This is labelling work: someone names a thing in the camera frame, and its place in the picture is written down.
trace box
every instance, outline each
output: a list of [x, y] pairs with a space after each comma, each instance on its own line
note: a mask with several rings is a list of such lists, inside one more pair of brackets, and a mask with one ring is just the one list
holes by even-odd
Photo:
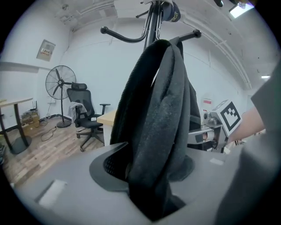
[[39, 120], [40, 120], [39, 115], [36, 114], [35, 116], [32, 116], [32, 120], [33, 120], [34, 123], [39, 122]]
[[23, 133], [25, 136], [34, 136], [39, 132], [39, 121], [31, 123], [31, 124], [25, 124], [22, 126]]

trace table leg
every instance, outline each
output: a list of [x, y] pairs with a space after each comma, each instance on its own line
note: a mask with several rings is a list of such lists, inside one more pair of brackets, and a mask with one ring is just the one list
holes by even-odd
[[104, 145], [109, 146], [110, 145], [111, 132], [112, 132], [112, 126], [104, 124], [103, 129], [104, 129]]
[[9, 149], [12, 151], [12, 145], [11, 145], [11, 143], [9, 141], [9, 138], [8, 138], [8, 135], [6, 133], [6, 129], [5, 129], [5, 126], [4, 126], [4, 123], [3, 123], [2, 116], [3, 115], [1, 113], [1, 108], [0, 108], [0, 125], [1, 125], [1, 129], [2, 129], [2, 132], [3, 132], [3, 136], [4, 136], [5, 140], [6, 140], [6, 143], [7, 143], [8, 147], [9, 147]]
[[26, 147], [29, 146], [26, 138], [25, 138], [25, 134], [23, 133], [23, 129], [22, 129], [22, 124], [21, 124], [21, 119], [19, 118], [19, 114], [18, 114], [18, 105], [14, 104], [14, 113], [16, 115], [16, 120], [17, 120], [17, 125], [18, 125], [18, 131], [21, 135], [22, 141], [25, 144]]
[[21, 120], [19, 118], [19, 113], [18, 113], [18, 105], [14, 104], [14, 113], [16, 116], [16, 120], [17, 120], [17, 129], [21, 135], [21, 138], [17, 138], [12, 147], [13, 150], [11, 150], [11, 152], [13, 154], [19, 154], [21, 152], [23, 152], [24, 150], [27, 149], [27, 147], [30, 145], [31, 143], [31, 137], [26, 137], [25, 134], [23, 133], [23, 129], [22, 129], [22, 124], [21, 124]]

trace headrest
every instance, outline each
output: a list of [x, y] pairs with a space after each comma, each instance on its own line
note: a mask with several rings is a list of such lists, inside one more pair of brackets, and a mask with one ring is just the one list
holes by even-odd
[[86, 90], [87, 85], [85, 83], [74, 83], [74, 82], [72, 82], [71, 88], [75, 89], [75, 90]]

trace black round base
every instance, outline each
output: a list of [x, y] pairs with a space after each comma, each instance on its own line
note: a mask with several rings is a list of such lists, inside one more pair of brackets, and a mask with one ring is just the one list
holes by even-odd
[[58, 128], [65, 128], [65, 127], [69, 127], [71, 125], [71, 122], [68, 120], [65, 120], [65, 122], [58, 122], [57, 123], [57, 127]]
[[15, 155], [19, 154], [19, 153], [23, 152], [24, 150], [26, 150], [30, 146], [31, 137], [26, 136], [25, 138], [27, 140], [28, 146], [26, 146], [24, 144], [22, 138], [17, 138], [12, 145], [11, 153], [13, 153]]

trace hook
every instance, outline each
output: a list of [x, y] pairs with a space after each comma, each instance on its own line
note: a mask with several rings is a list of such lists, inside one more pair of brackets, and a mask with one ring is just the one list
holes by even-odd
[[183, 36], [180, 36], [179, 37], [179, 41], [185, 41], [185, 40], [188, 40], [188, 39], [191, 39], [191, 38], [200, 38], [202, 36], [202, 33], [200, 30], [194, 30], [193, 32], [191, 33], [188, 33], [188, 34], [185, 34]]
[[143, 16], [143, 15], [146, 15], [148, 13], [148, 10], [146, 11], [146, 12], [144, 12], [144, 13], [141, 13], [141, 14], [139, 14], [139, 15], [136, 15], [136, 18], [139, 18], [139, 17], [141, 17], [141, 16]]
[[151, 4], [149, 10], [148, 10], [148, 15], [146, 17], [146, 20], [145, 20], [145, 23], [144, 23], [144, 30], [141, 34], [141, 37], [140, 38], [137, 38], [137, 39], [131, 39], [131, 38], [127, 38], [127, 37], [124, 37], [116, 32], [114, 32], [113, 30], [110, 30], [108, 27], [106, 26], [103, 26], [101, 28], [101, 33], [102, 34], [109, 34], [110, 36], [113, 36], [121, 41], [125, 41], [125, 42], [128, 42], [128, 43], [137, 43], [137, 42], [141, 42], [143, 39], [145, 39], [146, 35], [147, 35], [147, 32], [148, 32], [148, 25], [149, 25], [149, 22], [150, 22], [150, 19], [151, 19], [151, 15], [152, 15], [152, 9], [153, 9], [153, 4]]

